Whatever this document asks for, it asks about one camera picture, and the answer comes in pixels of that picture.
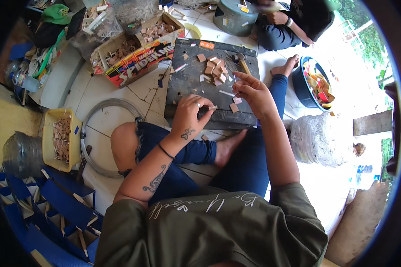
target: black wristband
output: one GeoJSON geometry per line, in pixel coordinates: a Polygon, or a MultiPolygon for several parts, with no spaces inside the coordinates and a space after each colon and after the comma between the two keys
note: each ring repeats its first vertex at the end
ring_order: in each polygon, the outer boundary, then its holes
{"type": "Polygon", "coordinates": [[[168,155],[170,158],[175,159],[173,156],[171,156],[168,152],[165,151],[165,149],[163,149],[163,147],[160,145],[160,143],[157,143],[157,146],[163,151],[165,152],[166,155],[168,155]]]}
{"type": "Polygon", "coordinates": [[[290,20],[291,20],[291,18],[288,16],[288,19],[287,19],[287,21],[286,21],[286,23],[285,23],[285,26],[288,27],[288,24],[289,24],[290,20]]]}

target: wooden hammer handle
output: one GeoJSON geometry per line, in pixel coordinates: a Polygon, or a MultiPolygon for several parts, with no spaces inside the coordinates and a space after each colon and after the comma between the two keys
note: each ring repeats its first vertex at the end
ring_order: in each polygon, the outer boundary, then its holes
{"type": "Polygon", "coordinates": [[[245,60],[240,60],[239,63],[241,64],[241,66],[244,68],[244,71],[246,74],[251,75],[250,70],[248,69],[247,63],[245,62],[245,60]]]}

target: leg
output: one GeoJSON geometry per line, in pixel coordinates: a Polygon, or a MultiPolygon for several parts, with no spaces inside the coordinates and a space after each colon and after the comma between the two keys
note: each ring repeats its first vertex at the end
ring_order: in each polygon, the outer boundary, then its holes
{"type": "MultiPolygon", "coordinates": [[[[191,141],[177,155],[165,174],[149,205],[163,199],[176,198],[198,189],[198,185],[177,164],[215,164],[222,167],[245,136],[243,131],[222,142],[191,141]]],[[[144,122],[124,123],[112,133],[113,158],[119,172],[125,177],[169,131],[144,122]]]]}
{"type": "Polygon", "coordinates": [[[259,17],[257,24],[257,41],[269,51],[286,49],[301,43],[300,38],[291,29],[285,25],[270,25],[264,15],[259,17]]]}
{"type": "MultiPolygon", "coordinates": [[[[288,77],[298,64],[299,56],[287,60],[284,66],[274,67],[272,84],[269,90],[278,107],[282,119],[285,107],[285,93],[288,77]]],[[[266,152],[261,129],[251,129],[245,139],[231,155],[229,162],[209,184],[229,192],[250,191],[263,196],[266,193],[269,176],[266,152]]]]}

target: bracelet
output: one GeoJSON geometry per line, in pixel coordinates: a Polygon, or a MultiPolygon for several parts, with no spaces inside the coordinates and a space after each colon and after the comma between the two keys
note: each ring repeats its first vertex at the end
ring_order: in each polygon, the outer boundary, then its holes
{"type": "Polygon", "coordinates": [[[165,149],[163,149],[163,147],[160,145],[160,143],[157,143],[157,146],[163,151],[165,152],[166,155],[168,155],[170,158],[172,158],[173,160],[175,159],[173,156],[171,156],[168,152],[165,151],[165,149]]]}
{"type": "Polygon", "coordinates": [[[293,19],[288,17],[288,20],[285,23],[285,26],[290,27],[293,24],[293,19]]]}

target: orange label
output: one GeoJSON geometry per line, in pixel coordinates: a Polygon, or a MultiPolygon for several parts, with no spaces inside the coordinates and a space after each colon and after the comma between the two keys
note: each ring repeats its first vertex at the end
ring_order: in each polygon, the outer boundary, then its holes
{"type": "Polygon", "coordinates": [[[201,46],[201,47],[206,47],[206,48],[209,48],[209,49],[214,49],[214,44],[211,44],[211,43],[207,43],[207,42],[204,42],[204,41],[201,41],[200,43],[199,43],[199,46],[201,46]]]}

